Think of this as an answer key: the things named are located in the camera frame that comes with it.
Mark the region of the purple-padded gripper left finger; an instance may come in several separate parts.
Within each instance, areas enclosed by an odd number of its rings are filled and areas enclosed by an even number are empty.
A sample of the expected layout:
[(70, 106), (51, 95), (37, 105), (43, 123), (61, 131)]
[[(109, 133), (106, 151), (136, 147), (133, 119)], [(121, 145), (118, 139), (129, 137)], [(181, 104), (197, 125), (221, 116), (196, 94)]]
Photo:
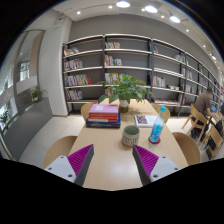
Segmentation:
[(94, 155), (94, 145), (85, 146), (68, 157), (59, 155), (50, 165), (45, 168), (58, 177), (82, 186), (87, 171)]

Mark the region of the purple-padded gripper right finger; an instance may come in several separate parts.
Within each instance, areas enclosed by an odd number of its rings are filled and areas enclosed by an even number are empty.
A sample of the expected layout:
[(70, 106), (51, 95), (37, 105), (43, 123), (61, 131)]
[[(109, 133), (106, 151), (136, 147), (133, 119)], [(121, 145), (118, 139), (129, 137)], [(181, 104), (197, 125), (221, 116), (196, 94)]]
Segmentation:
[(133, 146), (133, 157), (143, 186), (180, 170), (168, 157), (157, 156), (138, 145)]

